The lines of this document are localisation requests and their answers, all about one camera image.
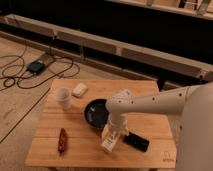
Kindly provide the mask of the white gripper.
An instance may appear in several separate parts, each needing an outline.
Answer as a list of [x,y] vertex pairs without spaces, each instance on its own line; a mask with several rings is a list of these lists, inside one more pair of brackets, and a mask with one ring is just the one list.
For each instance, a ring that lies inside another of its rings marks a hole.
[[128,133],[127,115],[111,113],[108,118],[108,129],[110,133]]

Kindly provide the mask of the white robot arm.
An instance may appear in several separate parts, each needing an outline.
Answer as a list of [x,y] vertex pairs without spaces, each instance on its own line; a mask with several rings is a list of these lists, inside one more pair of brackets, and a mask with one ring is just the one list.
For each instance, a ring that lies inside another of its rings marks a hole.
[[140,97],[121,91],[106,108],[109,130],[116,132],[125,129],[128,113],[180,115],[175,171],[213,171],[213,82]]

